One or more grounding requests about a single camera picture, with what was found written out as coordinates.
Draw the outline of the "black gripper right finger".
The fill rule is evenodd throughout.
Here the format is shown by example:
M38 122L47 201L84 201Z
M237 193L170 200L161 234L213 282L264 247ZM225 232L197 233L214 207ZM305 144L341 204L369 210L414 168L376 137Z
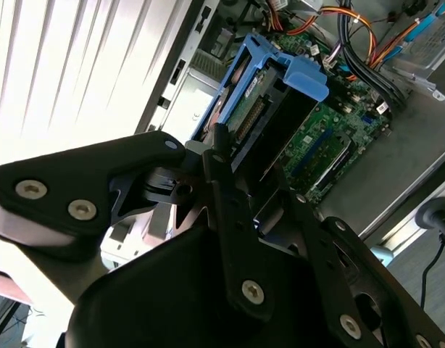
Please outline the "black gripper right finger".
M283 208L282 245L307 264L305 313L319 347L445 347L445 334L337 217L319 221L276 166Z

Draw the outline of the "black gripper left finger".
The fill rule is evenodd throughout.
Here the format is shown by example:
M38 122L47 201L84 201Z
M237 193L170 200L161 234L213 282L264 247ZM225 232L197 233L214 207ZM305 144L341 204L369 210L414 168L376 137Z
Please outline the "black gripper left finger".
M152 131L0 166L0 238L65 262L91 259L110 227L160 203L176 206L175 238L217 237L230 307L269 320L247 198L219 151Z

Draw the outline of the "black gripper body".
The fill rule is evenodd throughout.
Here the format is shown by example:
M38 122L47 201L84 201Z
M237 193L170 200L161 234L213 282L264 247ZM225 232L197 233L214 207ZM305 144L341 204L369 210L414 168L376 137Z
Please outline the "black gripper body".
M267 237L254 258L273 314L258 321L225 297L217 237L195 228L101 277L81 296L67 347L355 347L326 320L299 241Z

